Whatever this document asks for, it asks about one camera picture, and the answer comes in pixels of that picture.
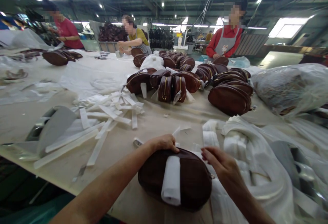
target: person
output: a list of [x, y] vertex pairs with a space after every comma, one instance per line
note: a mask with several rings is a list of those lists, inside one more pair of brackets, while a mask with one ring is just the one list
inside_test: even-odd
[[210, 30], [209, 33], [206, 35], [205, 44], [209, 44], [209, 42], [211, 41], [212, 37], [213, 37], [212, 30]]
[[58, 30], [49, 28], [52, 33], [59, 35], [58, 40], [64, 42], [68, 49], [81, 49], [84, 50], [84, 46], [80, 40], [78, 30], [74, 23], [68, 20], [63, 14], [60, 13], [57, 6], [49, 1], [42, 0], [43, 10], [47, 11], [53, 18]]
[[1, 19], [2, 23], [8, 27], [9, 30], [18, 30], [18, 28], [12, 25], [7, 19]]
[[128, 15], [124, 15], [122, 21], [124, 29], [128, 33], [128, 41], [118, 42], [120, 52], [131, 55], [131, 50], [133, 48], [140, 48], [145, 55], [150, 55], [151, 49], [148, 40], [143, 31], [134, 23], [133, 18]]
[[[50, 224], [97, 223], [154, 152], [172, 150], [179, 153], [175, 143], [175, 138], [171, 134], [147, 141], [100, 174], [65, 206]], [[249, 192], [234, 158], [216, 147], [202, 148], [202, 157], [213, 166], [223, 187], [249, 223], [274, 224]]]
[[247, 0], [234, 3], [230, 10], [229, 24], [216, 31], [206, 48], [209, 61], [218, 57], [229, 58], [237, 50], [242, 34], [240, 21], [246, 13], [246, 8]]

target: plastic bag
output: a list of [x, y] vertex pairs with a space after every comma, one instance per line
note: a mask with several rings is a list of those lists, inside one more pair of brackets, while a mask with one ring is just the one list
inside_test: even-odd
[[156, 70], [161, 70], [165, 69], [163, 65], [164, 60], [158, 55], [158, 51], [154, 51], [154, 54], [150, 54], [148, 57], [145, 58], [140, 69], [154, 68]]
[[316, 109], [328, 100], [328, 68], [321, 64], [268, 69], [251, 80], [260, 99], [283, 118]]

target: white cloth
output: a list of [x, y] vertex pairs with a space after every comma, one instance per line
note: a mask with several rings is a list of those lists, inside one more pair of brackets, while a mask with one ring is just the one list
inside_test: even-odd
[[167, 204], [181, 205], [180, 158], [177, 156], [167, 158], [161, 196]]

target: gray apron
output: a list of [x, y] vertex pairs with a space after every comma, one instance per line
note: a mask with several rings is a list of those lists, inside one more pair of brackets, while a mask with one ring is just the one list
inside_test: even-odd
[[143, 51], [143, 53], [144, 53], [145, 55], [150, 55], [150, 54], [151, 54], [150, 46], [147, 46], [144, 42], [142, 42], [142, 44], [139, 45], [139, 46], [132, 46], [131, 48], [132, 48], [132, 49], [133, 49], [133, 48], [140, 48], [140, 49]]
[[[218, 42], [218, 45], [215, 48], [215, 52], [222, 56], [224, 55], [227, 51], [229, 51], [236, 43], [236, 39], [239, 33], [239, 28], [237, 31], [237, 34], [235, 35], [234, 38], [224, 38], [223, 37], [223, 32], [224, 32], [224, 27], [222, 28], [222, 34], [221, 34], [221, 38]], [[207, 62], [213, 62], [213, 58], [208, 57]]]

